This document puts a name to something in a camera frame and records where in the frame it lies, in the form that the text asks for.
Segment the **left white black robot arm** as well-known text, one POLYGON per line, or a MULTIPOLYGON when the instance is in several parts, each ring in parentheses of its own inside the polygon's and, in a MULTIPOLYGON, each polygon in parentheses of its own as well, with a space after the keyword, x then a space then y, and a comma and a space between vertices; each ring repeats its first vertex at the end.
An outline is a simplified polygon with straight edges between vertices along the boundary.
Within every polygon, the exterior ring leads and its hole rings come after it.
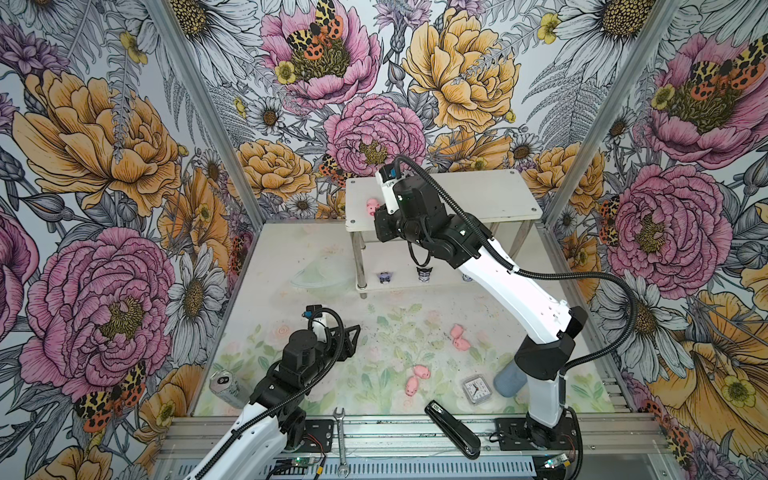
POLYGON ((252 479, 307 435, 301 403, 331 368, 356 353, 360 327, 329 328, 312 320, 293 332, 229 430, 187 475, 189 479, 252 479))

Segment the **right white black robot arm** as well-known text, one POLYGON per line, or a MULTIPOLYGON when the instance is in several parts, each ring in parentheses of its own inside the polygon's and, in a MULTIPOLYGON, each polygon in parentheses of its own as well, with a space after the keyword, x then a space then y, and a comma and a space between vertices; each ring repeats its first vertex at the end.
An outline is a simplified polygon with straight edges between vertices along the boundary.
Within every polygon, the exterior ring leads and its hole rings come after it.
POLYGON ((374 213, 377 238, 416 244, 490 293, 520 323, 526 335, 513 360, 494 378, 496 391, 529 394, 526 425, 552 431, 564 412, 565 379, 586 312, 558 301, 527 277, 491 231, 462 210, 430 176, 376 176, 383 205, 374 213))

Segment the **pink toy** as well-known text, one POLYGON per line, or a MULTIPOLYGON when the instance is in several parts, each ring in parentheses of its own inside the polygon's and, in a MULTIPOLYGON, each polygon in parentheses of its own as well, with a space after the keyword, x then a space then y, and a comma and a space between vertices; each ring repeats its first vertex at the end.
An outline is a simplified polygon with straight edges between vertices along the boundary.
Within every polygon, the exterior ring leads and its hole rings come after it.
POLYGON ((462 337, 455 338, 453 340, 453 346, 458 351, 468 351, 471 348, 470 342, 467 341, 466 339, 462 338, 462 337))
POLYGON ((405 386, 405 394, 408 397, 413 397, 419 389, 419 378, 416 376, 411 376, 405 386))
POLYGON ((464 328, 459 324, 455 324, 449 332, 452 339, 461 338, 463 333, 464 333, 464 328))
POLYGON ((429 379, 431 377, 431 371, 427 366, 414 365, 412 368, 413 374, 419 379, 429 379))
POLYGON ((366 202, 366 210, 369 216, 374 217, 380 203, 377 199, 371 198, 366 202))

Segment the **black white kuromi toy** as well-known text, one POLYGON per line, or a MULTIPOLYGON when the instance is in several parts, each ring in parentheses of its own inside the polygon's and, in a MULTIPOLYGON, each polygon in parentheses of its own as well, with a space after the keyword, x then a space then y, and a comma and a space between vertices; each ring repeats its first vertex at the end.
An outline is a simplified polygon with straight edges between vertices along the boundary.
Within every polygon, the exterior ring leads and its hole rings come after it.
POLYGON ((416 267, 418 279, 422 283, 428 283, 431 280, 432 267, 416 267))

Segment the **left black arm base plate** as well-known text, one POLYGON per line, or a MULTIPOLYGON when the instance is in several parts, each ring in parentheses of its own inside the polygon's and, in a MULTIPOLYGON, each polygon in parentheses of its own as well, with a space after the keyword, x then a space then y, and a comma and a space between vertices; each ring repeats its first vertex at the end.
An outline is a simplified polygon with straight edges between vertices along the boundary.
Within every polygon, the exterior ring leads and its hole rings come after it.
POLYGON ((302 420, 287 433, 286 452, 330 453, 334 444, 335 422, 332 419, 302 420))

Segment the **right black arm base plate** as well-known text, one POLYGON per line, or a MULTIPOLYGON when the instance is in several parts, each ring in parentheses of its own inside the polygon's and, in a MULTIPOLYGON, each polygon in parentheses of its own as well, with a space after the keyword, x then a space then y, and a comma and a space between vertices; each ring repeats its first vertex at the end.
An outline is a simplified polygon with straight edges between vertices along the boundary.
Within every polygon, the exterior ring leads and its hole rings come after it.
POLYGON ((494 420, 489 436, 501 451, 575 451, 581 445, 577 423, 563 415, 555 427, 547 427, 527 417, 501 417, 494 420))

